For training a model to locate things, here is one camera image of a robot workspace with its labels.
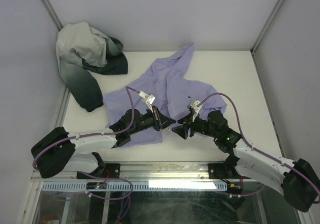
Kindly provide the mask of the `lavender purple jacket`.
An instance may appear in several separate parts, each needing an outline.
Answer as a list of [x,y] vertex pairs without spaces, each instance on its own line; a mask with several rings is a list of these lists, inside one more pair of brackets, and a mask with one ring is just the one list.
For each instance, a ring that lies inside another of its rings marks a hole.
[[[187,106],[191,100],[203,100],[217,90],[210,84],[201,81],[190,81],[184,78],[188,71],[193,54],[194,44],[183,46],[167,58],[158,58],[138,79],[128,86],[155,96],[154,105],[165,116],[179,120],[189,113]],[[109,125],[115,124],[128,109],[131,109],[125,87],[103,94]],[[138,94],[132,95],[135,109],[144,114],[147,106]],[[210,97],[202,106],[199,116],[207,119],[211,111],[226,111],[227,103],[219,95]],[[153,128],[134,134],[125,146],[162,143],[162,133]]]

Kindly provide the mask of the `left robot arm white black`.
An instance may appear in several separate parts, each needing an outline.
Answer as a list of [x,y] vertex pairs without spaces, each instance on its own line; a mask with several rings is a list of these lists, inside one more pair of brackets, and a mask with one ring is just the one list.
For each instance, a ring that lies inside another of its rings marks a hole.
[[75,133],[56,127],[31,148],[33,167],[42,178],[62,171],[103,177],[106,165],[97,150],[161,143],[161,131],[169,127],[177,130],[175,124],[182,121],[165,116],[152,106],[145,114],[129,109],[116,123],[99,132]]

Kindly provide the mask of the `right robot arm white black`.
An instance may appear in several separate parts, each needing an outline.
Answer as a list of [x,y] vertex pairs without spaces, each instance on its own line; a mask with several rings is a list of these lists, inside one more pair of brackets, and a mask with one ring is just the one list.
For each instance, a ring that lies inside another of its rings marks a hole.
[[206,120],[193,115],[191,110],[172,131],[183,139],[196,133],[211,137],[219,150],[228,154],[222,164],[208,165],[211,179],[254,179],[280,193],[288,204],[302,212],[319,202],[320,179],[307,161],[293,161],[248,144],[242,134],[228,126],[221,111],[210,112]]

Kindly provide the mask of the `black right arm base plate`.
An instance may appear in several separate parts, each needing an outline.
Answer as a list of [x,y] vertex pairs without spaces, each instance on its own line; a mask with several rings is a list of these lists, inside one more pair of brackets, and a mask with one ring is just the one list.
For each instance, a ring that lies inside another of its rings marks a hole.
[[252,178],[255,172],[253,167],[242,166],[237,163],[209,163],[207,167],[209,179],[240,179],[241,176]]

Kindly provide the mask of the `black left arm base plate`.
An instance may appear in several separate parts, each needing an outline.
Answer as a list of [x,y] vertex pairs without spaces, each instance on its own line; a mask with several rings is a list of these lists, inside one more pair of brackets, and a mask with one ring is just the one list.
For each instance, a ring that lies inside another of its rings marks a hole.
[[94,171],[88,172],[88,174],[99,178],[119,178],[120,170],[120,163],[105,163],[104,166],[98,166]]

